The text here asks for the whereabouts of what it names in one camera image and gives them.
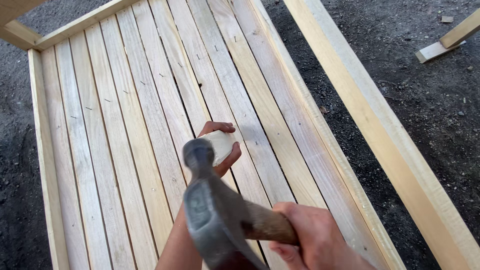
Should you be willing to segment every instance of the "hammer head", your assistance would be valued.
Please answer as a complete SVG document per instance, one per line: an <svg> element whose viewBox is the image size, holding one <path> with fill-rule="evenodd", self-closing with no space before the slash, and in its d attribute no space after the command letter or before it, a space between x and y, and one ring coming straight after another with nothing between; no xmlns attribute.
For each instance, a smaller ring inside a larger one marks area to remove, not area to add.
<svg viewBox="0 0 480 270"><path fill-rule="evenodd" d="M242 224L252 223L245 201L213 170L212 145L191 140L183 157L192 171L184 194L187 227L210 270L267 269L245 241Z"/></svg>

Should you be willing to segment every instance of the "wooden block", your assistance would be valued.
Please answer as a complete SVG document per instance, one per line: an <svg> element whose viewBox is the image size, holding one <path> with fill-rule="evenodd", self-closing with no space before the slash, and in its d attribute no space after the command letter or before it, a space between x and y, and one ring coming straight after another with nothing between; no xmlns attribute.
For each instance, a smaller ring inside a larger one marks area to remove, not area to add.
<svg viewBox="0 0 480 270"><path fill-rule="evenodd" d="M452 23L453 17L450 16L442 16L442 23Z"/></svg>
<svg viewBox="0 0 480 270"><path fill-rule="evenodd" d="M417 53L415 53L415 55L418 57L418 59L420 60L421 63L425 63L427 61L432 60L433 58L439 57L440 55L442 55L444 53L448 53L449 51L454 50L454 49L460 47L460 45L465 44L465 43L466 43L466 41L463 41L462 43L460 43L458 45L455 45L455 46L453 46L449 49L445 49L445 47L442 45L442 43L440 41L438 41L438 42L433 43L432 45L430 45L428 47L425 47L425 48L417 51Z"/></svg>

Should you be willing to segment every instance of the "wooden frame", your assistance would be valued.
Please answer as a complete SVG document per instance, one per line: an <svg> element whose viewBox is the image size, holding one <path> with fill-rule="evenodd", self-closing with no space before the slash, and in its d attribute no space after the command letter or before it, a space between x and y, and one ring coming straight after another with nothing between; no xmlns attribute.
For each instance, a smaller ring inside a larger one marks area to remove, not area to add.
<svg viewBox="0 0 480 270"><path fill-rule="evenodd" d="M419 50L415 55L421 63L425 63L465 44L465 40L479 30L480 9L477 9L467 19L441 37L440 41Z"/></svg>

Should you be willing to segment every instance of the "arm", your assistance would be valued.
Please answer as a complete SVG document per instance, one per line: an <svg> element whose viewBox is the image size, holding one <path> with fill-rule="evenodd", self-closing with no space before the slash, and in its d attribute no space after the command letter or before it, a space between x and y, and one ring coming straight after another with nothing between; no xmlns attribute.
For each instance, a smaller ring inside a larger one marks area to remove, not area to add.
<svg viewBox="0 0 480 270"><path fill-rule="evenodd" d="M215 130L233 133L235 128L232 123L219 123L208 121L199 137ZM241 156L240 144L233 144L232 153L218 166L214 167L218 176L224 176L230 167ZM202 268L202 257L198 254L193 244L190 234L188 233L185 212L183 204L180 207L172 231L168 237L160 259L156 265L156 270L199 270Z"/></svg>

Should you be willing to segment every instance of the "hand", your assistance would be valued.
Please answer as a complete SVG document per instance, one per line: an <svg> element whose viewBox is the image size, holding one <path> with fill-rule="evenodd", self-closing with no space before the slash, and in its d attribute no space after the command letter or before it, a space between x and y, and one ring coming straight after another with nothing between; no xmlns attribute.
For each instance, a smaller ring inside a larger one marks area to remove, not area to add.
<svg viewBox="0 0 480 270"><path fill-rule="evenodd" d="M216 130L221 130L227 133L235 132L235 128L233 127L232 123L207 121L205 123L204 128L202 129L202 131L198 136L200 137ZM222 163L214 167L213 168L214 171L218 174L219 177L224 176L228 172L230 167L232 167L232 165L240 158L240 156L241 156L240 143L235 142L233 144L232 152L230 153L230 155L228 155L228 157L224 161L222 161Z"/></svg>
<svg viewBox="0 0 480 270"><path fill-rule="evenodd" d="M278 242L269 244L270 249L282 257L290 270L375 269L345 243L327 209L277 203L273 211L286 216L299 237L300 248Z"/></svg>

